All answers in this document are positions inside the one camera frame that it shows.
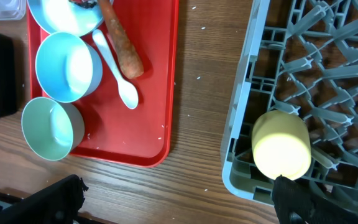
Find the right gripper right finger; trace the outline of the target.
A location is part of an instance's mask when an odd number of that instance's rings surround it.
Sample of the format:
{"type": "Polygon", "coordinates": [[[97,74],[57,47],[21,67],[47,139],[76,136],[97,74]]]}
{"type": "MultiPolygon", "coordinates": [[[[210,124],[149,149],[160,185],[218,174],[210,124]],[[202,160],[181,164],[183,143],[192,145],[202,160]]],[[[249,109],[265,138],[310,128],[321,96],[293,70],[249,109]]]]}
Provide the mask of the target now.
{"type": "Polygon", "coordinates": [[[280,224],[358,224],[355,213],[282,175],[274,181],[272,201],[280,224]]]}

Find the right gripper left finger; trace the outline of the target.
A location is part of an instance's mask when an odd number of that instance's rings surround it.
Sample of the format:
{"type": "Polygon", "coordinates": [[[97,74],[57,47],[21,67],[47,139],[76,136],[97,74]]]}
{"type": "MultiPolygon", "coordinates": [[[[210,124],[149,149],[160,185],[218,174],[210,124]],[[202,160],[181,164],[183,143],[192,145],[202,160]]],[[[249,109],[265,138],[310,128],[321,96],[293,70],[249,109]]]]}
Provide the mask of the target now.
{"type": "Polygon", "coordinates": [[[73,174],[27,198],[0,192],[0,223],[77,223],[88,189],[73,174]]]}

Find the yellow plastic cup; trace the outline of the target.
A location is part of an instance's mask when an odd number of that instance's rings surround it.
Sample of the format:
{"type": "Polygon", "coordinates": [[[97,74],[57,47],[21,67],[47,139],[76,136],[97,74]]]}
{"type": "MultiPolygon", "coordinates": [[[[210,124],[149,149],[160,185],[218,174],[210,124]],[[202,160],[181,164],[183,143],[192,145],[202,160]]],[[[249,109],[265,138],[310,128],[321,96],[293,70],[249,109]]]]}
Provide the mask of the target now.
{"type": "Polygon", "coordinates": [[[270,179],[282,175],[296,180],[310,168],[309,132],[297,115],[279,110],[264,113],[254,124],[251,143],[255,165],[270,179]]]}

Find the green bowl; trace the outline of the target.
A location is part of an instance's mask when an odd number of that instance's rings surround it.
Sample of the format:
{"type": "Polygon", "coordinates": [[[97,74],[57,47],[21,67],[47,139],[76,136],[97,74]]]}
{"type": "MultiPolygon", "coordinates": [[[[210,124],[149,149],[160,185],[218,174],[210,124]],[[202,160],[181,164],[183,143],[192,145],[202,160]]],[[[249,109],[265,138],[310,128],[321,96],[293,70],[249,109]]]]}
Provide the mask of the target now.
{"type": "Polygon", "coordinates": [[[73,104],[46,97],[26,104],[21,126],[29,147],[48,161],[64,159],[85,135],[83,117],[73,104]]]}

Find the light blue bowl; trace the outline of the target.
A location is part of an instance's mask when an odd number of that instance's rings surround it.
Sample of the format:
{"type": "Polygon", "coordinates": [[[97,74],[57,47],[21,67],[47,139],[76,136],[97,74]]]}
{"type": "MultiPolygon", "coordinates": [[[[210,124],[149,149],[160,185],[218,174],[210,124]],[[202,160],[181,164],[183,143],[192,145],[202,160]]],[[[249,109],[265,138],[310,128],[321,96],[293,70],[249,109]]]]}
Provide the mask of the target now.
{"type": "Polygon", "coordinates": [[[97,51],[80,37],[56,32],[41,43],[35,58],[35,72],[49,97],[72,103],[99,87],[103,66],[97,51]]]}

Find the red snack wrapper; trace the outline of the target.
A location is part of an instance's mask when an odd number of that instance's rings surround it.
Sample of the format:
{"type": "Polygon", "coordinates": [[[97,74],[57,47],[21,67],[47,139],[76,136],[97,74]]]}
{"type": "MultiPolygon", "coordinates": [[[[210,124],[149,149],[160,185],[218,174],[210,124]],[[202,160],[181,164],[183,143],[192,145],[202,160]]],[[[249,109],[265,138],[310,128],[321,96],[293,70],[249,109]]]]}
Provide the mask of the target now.
{"type": "Polygon", "coordinates": [[[98,4],[97,0],[68,0],[68,1],[84,9],[94,8],[98,4]]]}

